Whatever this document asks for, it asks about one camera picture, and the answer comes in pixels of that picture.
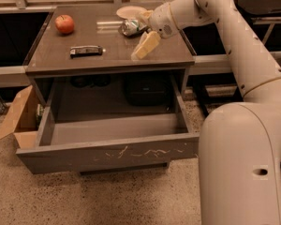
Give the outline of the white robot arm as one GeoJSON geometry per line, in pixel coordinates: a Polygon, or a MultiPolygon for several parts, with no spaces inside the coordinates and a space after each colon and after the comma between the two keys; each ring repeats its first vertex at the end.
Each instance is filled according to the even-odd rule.
{"type": "Polygon", "coordinates": [[[137,16],[158,38],[212,23],[242,101],[200,129],[201,225],[281,225],[281,67],[234,0],[174,0],[137,16]]]}

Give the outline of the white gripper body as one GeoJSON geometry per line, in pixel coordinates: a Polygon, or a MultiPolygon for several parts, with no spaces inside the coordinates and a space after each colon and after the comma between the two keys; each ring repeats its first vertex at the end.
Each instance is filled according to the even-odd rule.
{"type": "Polygon", "coordinates": [[[165,3],[153,10],[149,18],[149,26],[162,38],[170,38],[179,32],[169,3],[165,3]]]}

